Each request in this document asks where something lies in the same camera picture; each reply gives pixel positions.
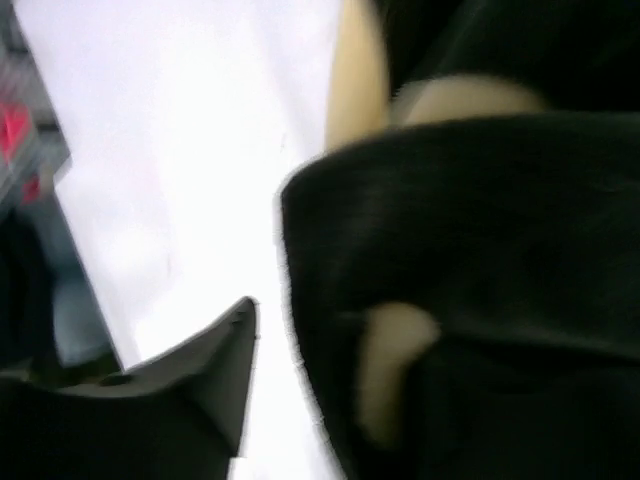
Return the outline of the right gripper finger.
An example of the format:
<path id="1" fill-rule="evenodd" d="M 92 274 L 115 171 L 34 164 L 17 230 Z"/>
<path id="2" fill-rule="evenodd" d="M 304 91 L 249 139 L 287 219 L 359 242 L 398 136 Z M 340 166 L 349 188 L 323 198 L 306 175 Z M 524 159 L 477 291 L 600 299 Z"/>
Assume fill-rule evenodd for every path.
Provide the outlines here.
<path id="1" fill-rule="evenodd" d="M 245 422 L 256 305 L 125 374 L 47 390 L 1 378 L 4 479 L 224 479 Z"/>

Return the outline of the black floral pillowcase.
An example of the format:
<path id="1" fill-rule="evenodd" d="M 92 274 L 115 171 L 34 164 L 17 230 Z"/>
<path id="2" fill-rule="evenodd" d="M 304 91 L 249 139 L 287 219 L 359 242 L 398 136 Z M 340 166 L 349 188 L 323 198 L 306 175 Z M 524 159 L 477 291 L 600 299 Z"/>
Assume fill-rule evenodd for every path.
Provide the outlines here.
<path id="1" fill-rule="evenodd" d="M 346 478 L 638 477 L 637 2 L 344 2 L 281 202 Z"/>

